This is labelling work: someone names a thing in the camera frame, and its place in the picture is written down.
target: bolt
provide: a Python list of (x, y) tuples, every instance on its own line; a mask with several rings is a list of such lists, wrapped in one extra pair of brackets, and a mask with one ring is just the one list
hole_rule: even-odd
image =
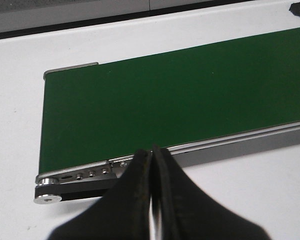
[(128, 165), (126, 161), (120, 163), (120, 167), (125, 168)]
[(102, 174), (108, 174), (108, 173), (109, 173), (109, 171), (107, 168), (102, 168)]
[(89, 171), (89, 178), (93, 178), (94, 176), (96, 176), (96, 172), (95, 171)]
[(82, 180), (84, 178), (82, 173), (78, 173), (75, 177), (77, 180)]

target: silver metal edge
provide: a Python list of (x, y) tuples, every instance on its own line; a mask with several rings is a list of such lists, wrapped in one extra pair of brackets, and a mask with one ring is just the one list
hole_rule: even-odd
[(56, 68), (56, 69), (51, 69), (47, 70), (43, 73), (43, 80), (46, 80), (46, 75), (54, 72), (59, 72), (59, 71), (64, 71), (64, 70), (69, 70), (69, 69), (78, 69), (78, 68), (84, 68), (88, 66), (94, 66), (94, 65), (99, 65), (97, 61), (95, 62), (90, 62), (90, 63), (85, 63), (85, 64), (80, 64), (80, 65), (75, 65), (75, 66), (65, 66), (61, 68)]
[[(228, 144), (247, 141), (247, 140), (251, 140), (251, 139), (257, 139), (257, 138), (262, 138), (262, 137), (266, 137), (266, 136), (282, 134), (282, 133), (296, 131), (296, 130), (300, 130), (300, 121), (289, 123), (289, 124), (278, 125), (278, 126), (274, 126), (274, 127), (268, 127), (268, 128), (258, 129), (258, 130), (247, 131), (247, 132), (234, 134), (234, 135), (228, 135), (228, 136), (224, 136), (224, 137), (218, 137), (218, 138), (213, 138), (213, 139), (208, 139), (208, 140), (203, 140), (203, 141), (196, 141), (196, 142), (191, 142), (191, 143), (186, 143), (186, 144), (175, 145), (175, 146), (168, 147), (167, 149), (171, 152), (172, 155), (177, 155), (177, 154), (193, 152), (193, 151), (207, 149), (207, 148), (213, 148), (216, 146), (228, 145)], [(132, 158), (133, 158), (133, 155), (127, 155), (127, 156), (112, 158), (112, 159), (108, 159), (108, 160), (104, 160), (104, 161), (98, 161), (98, 162), (83, 164), (83, 165), (79, 165), (79, 166), (69, 167), (69, 168), (65, 168), (62, 170), (45, 172), (45, 173), (37, 175), (35, 182), (38, 184), (39, 181), (44, 178), (59, 179), (58, 175), (61, 175), (61, 174), (62, 175), (64, 175), (64, 174), (75, 175), (82, 171), (87, 172), (88, 170), (96, 168), (96, 167), (102, 168), (102, 167), (111, 166), (112, 168), (114, 168), (114, 169), (112, 169), (112, 171), (116, 172), (115, 168), (117, 168), (117, 167), (113, 167), (114, 165), (118, 166), (118, 163), (124, 162), (124, 161), (129, 162), (130, 160), (132, 160)]]

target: white surface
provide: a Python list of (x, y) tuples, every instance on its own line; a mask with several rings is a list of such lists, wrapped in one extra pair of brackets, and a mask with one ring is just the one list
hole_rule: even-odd
[[(0, 240), (43, 240), (95, 201), (33, 203), (46, 70), (297, 28), (291, 3), (258, 0), (0, 40)], [(274, 240), (300, 240), (300, 145), (186, 171)]]

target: green conveyor belt surface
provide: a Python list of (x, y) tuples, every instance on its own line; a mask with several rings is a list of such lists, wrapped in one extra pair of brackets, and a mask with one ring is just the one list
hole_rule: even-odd
[(39, 173), (296, 121), (300, 28), (51, 72)]

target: cable connector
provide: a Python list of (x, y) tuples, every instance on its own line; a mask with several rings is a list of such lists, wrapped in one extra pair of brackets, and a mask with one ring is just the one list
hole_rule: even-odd
[(300, 17), (300, 2), (292, 3), (289, 11), (293, 13), (293, 15)]

